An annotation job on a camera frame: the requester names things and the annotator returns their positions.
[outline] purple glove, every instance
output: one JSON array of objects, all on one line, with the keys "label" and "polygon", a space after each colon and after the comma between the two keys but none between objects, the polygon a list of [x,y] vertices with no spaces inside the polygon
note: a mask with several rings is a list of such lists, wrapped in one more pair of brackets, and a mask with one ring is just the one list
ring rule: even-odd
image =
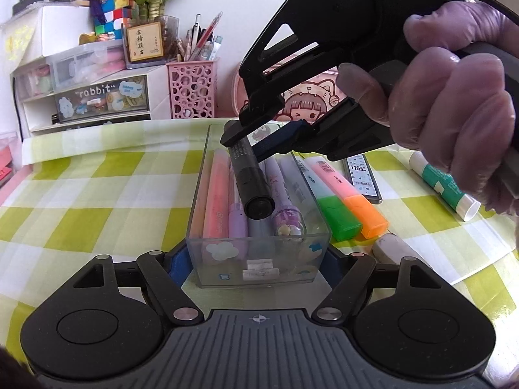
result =
[{"label": "purple glove", "polygon": [[519,57],[519,27],[484,3],[452,1],[427,16],[413,15],[404,35],[419,52],[389,99],[379,83],[353,64],[341,64],[338,87],[373,120],[391,126],[396,143],[421,150],[431,165],[497,213],[516,214],[515,200],[494,171],[515,125],[499,58],[456,51],[485,41]]}]

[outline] black marker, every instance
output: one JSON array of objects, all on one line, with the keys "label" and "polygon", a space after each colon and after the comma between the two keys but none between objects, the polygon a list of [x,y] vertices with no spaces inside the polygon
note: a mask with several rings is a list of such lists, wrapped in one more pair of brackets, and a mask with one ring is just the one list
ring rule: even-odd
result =
[{"label": "black marker", "polygon": [[[225,123],[225,130],[237,121],[229,120]],[[229,147],[229,154],[245,214],[251,219],[268,218],[274,211],[271,188],[247,137]]]}]

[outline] clear plastic box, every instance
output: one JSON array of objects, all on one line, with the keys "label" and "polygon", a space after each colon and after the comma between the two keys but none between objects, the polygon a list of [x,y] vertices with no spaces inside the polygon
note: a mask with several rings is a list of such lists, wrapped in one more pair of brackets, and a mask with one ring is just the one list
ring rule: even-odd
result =
[{"label": "clear plastic box", "polygon": [[88,85],[126,68],[123,42],[92,42],[40,58],[13,73],[21,101]]},{"label": "clear plastic box", "polygon": [[[198,276],[198,285],[236,288],[312,282],[330,242],[331,232],[291,153],[275,157],[288,157],[285,161],[292,162],[298,171],[291,177],[284,175],[284,179],[292,204],[303,216],[306,226],[303,235],[202,238],[213,154],[215,149],[226,149],[220,144],[223,127],[223,124],[209,127],[187,229],[187,248]],[[265,128],[249,139],[263,138],[268,134]],[[225,257],[221,254],[227,253],[228,258],[215,260],[215,253],[219,253],[216,257],[220,259]]]}]

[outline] cartoon girl sticker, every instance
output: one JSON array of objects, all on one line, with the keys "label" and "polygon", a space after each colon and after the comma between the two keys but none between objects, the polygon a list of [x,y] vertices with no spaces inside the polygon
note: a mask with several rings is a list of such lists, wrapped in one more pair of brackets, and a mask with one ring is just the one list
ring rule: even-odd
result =
[{"label": "cartoon girl sticker", "polygon": [[330,79],[319,83],[303,82],[287,90],[283,96],[285,107],[274,118],[277,121],[306,120],[313,123],[339,102],[335,83]]}]

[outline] yellow-green checkered tablecloth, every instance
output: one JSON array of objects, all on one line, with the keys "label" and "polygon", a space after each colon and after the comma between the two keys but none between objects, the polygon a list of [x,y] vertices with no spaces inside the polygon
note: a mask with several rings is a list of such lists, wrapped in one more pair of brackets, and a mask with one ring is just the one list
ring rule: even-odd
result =
[{"label": "yellow-green checkered tablecloth", "polygon": [[[24,163],[34,171],[0,206],[0,343],[23,360],[24,319],[96,254],[128,261],[175,246],[185,236],[207,126],[224,121],[131,122],[26,140]],[[378,207],[391,231],[492,319],[498,337],[488,371],[500,382],[519,365],[514,222],[483,210],[462,222],[408,170],[409,155],[396,147],[368,154],[384,198]],[[336,245],[369,251],[372,243]],[[310,309],[306,288],[329,290],[322,277],[305,285],[208,290],[191,277],[183,289],[207,313]]]}]

